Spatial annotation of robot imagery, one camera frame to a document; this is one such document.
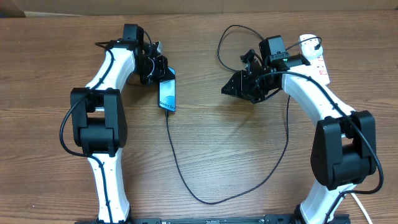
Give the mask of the blue Galaxy smartphone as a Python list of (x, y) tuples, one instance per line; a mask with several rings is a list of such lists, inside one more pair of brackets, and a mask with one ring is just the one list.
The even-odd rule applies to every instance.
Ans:
[(175, 70), (169, 67), (173, 79), (165, 80), (159, 83), (159, 100), (158, 106), (164, 110), (175, 112)]

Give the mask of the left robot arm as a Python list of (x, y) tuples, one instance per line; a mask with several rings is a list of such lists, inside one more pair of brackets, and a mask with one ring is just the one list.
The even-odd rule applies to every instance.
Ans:
[(94, 173), (99, 199), (95, 223), (132, 223), (131, 206), (124, 190), (123, 147), (127, 141), (127, 121), (121, 92), (129, 77), (139, 75), (143, 85), (159, 87), (158, 106), (166, 112), (176, 109), (175, 70), (162, 54), (162, 44), (149, 40), (137, 24), (125, 24), (117, 40), (98, 42), (104, 62), (95, 77), (70, 94), (75, 144), (80, 157), (88, 159)]

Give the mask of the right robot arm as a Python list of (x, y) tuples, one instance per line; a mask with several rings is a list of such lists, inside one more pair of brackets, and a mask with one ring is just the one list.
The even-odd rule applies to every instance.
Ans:
[(357, 193), (365, 178), (379, 172), (376, 125), (368, 111), (356, 111), (328, 87), (322, 40), (313, 34), (299, 37), (292, 55), (281, 36), (262, 39), (259, 50), (240, 57), (222, 93), (260, 103), (284, 91), (304, 110), (315, 126), (310, 165), (315, 181), (307, 198), (289, 215), (266, 215), (266, 223), (349, 223), (336, 209)]

